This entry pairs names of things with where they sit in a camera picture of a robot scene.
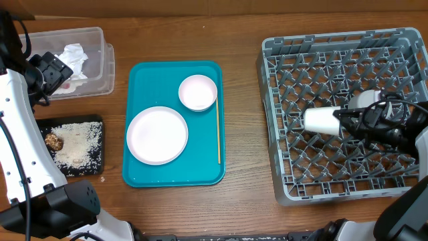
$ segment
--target round white plate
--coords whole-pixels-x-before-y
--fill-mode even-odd
[[[186,121],[177,111],[156,106],[143,110],[131,121],[126,142],[139,161],[162,165],[183,152],[188,137]]]
[[[217,99],[217,86],[212,79],[195,74],[181,82],[179,98],[187,108],[204,111]]]

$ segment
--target gray dish rack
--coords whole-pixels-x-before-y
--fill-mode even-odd
[[[427,66],[427,51],[414,28],[265,39],[257,75],[277,201],[291,206],[397,196],[416,184],[419,174],[425,176],[427,170],[419,170],[414,158],[369,151],[344,128],[339,136],[304,131],[303,113],[321,106],[346,108],[353,96],[370,89],[427,101]],[[402,113],[394,104],[392,119]]]

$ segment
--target paper towel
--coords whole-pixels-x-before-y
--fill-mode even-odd
[[[54,94],[73,93],[78,86],[87,82],[84,79],[88,77],[82,73],[82,66],[85,60],[88,59],[88,56],[84,53],[80,44],[69,44],[64,48],[62,54],[55,56],[70,67],[73,70],[73,74],[54,92]]]

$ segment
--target white napkin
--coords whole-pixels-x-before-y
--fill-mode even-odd
[[[85,60],[88,59],[88,56],[84,53],[80,44],[69,44],[64,48],[64,52],[62,54],[55,56],[70,67],[73,70],[73,74],[54,92],[54,94],[73,93],[78,86],[87,82],[83,80],[88,77],[82,73],[82,66]]]

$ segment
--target chopstick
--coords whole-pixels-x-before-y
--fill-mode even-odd
[[[215,101],[215,107],[217,109],[217,144],[218,144],[218,151],[219,151],[219,164],[221,164],[221,157],[220,157],[220,122],[219,122],[219,99]]]

